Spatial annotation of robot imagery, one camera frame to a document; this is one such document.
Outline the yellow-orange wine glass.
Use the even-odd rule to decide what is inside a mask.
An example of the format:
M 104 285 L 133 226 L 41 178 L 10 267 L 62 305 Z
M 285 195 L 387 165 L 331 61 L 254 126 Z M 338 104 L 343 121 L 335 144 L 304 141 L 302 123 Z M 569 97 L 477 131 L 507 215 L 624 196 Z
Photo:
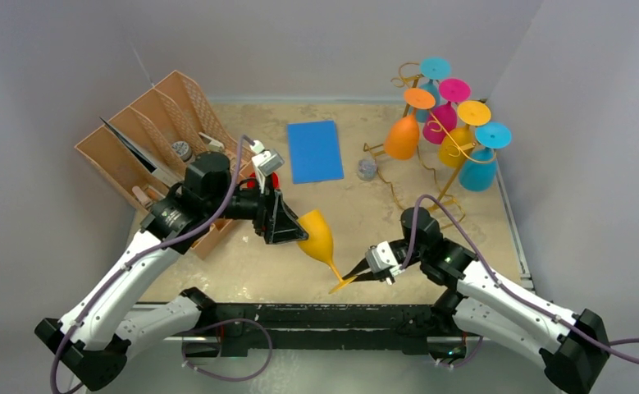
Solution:
M 313 210 L 298 219 L 299 225 L 308 233 L 308 239 L 298 241 L 298 247 L 311 259 L 324 263 L 338 279 L 330 294 L 345 288 L 356 280 L 356 275 L 344 279 L 334 262 L 334 238 L 332 230 L 319 210 Z

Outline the orange wine glass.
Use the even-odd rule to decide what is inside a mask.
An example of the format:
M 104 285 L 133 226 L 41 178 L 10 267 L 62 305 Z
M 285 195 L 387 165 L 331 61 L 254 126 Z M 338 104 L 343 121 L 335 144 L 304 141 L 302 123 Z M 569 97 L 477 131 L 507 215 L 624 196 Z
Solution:
M 420 88 L 408 88 L 403 94 L 404 101 L 415 110 L 427 110 L 435 106 L 434 96 Z M 407 113 L 391 128 L 383 143 L 385 153 L 393 159 L 408 160 L 418 147 L 420 131 L 416 112 Z

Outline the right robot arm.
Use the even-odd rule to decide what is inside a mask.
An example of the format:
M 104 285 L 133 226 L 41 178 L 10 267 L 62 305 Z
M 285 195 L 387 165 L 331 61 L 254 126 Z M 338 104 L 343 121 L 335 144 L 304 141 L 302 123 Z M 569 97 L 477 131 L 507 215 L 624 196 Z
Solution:
M 565 393 L 588 393 L 609 359 L 598 346 L 609 343 L 603 319 L 595 312 L 571 309 L 544 300 L 486 271 L 471 251 L 444 237 L 424 208 L 408 208 L 400 217 L 403 237 L 368 248 L 344 280 L 393 284 L 402 263 L 417 265 L 436 285 L 445 286 L 431 321 L 441 333 L 456 329 L 487 337 L 541 368 Z

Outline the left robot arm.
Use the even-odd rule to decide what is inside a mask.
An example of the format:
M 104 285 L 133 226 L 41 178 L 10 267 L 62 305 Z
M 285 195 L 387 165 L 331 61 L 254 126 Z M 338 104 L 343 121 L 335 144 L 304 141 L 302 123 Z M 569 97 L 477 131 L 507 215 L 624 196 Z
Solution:
M 54 354 L 55 365 L 66 366 L 81 387 L 98 391 L 147 347 L 177 333 L 204 336 L 220 327 L 217 303 L 195 287 L 138 318 L 129 317 L 154 280 L 220 218 L 250 221 L 269 245 L 308 239 L 270 180 L 283 164 L 281 156 L 263 149 L 252 163 L 252 187 L 231 171 L 223 153 L 202 153 L 187 166 L 184 179 L 150 208 L 99 284 L 71 311 L 45 318 L 35 328 L 35 335 Z

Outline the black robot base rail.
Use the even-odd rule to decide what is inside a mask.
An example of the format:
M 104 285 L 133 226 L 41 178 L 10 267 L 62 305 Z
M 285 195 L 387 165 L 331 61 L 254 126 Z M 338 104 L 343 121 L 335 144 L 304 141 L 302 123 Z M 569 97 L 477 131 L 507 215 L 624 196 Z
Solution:
M 273 304 L 213 302 L 184 337 L 210 337 L 225 357 L 249 350 L 394 350 L 461 360 L 478 336 L 454 324 L 454 297 L 434 304 Z

